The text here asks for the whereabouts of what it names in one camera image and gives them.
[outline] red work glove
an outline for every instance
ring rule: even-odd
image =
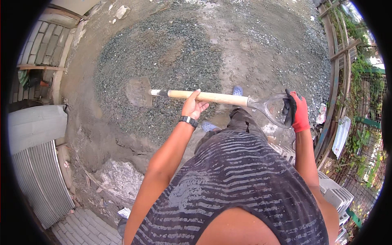
[[[292,124],[296,133],[309,129],[308,106],[305,98],[290,89],[286,89],[286,93],[289,98],[283,99],[285,106],[282,111],[283,115],[286,115],[285,124]]]

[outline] black watch strap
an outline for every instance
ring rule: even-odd
[[[180,122],[187,122],[191,124],[194,128],[197,128],[197,125],[199,125],[199,123],[195,119],[191,118],[190,116],[181,116]]]

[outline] blue crocs shoe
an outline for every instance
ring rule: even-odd
[[[204,132],[209,132],[213,131],[214,129],[219,129],[221,130],[220,127],[215,126],[214,124],[207,122],[207,121],[202,121],[201,122],[201,128],[204,130]]]
[[[242,87],[238,85],[234,86],[232,95],[242,96],[243,95]]]

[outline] striped tank top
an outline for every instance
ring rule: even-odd
[[[196,244],[224,210],[241,207],[281,244],[328,244],[324,219],[295,168],[259,137],[222,131],[174,176],[132,244]]]

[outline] gravel pile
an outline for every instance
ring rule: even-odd
[[[153,89],[220,93],[220,47],[206,39],[195,18],[152,15],[125,28],[103,47],[94,73],[97,100],[104,115],[125,133],[161,144],[181,115],[181,100],[155,97],[153,107],[136,107],[125,94],[127,82],[147,76]],[[214,115],[212,104],[201,119]]]

